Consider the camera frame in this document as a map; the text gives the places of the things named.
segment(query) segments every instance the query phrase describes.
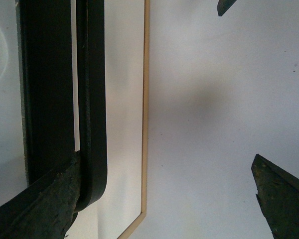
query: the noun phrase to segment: white surface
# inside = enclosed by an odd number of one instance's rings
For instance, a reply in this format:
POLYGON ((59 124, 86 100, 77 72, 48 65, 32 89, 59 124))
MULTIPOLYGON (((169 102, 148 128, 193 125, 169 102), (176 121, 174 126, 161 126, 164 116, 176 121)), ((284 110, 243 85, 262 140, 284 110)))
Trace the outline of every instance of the white surface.
POLYGON ((15 1, 0 1, 0 206, 27 187, 15 1))
POLYGON ((116 239, 141 213, 143 50, 144 0, 106 0, 108 183, 68 239, 116 239))
POLYGON ((217 2, 151 0, 148 212, 130 239, 272 239, 255 154, 299 178, 299 0, 217 2))

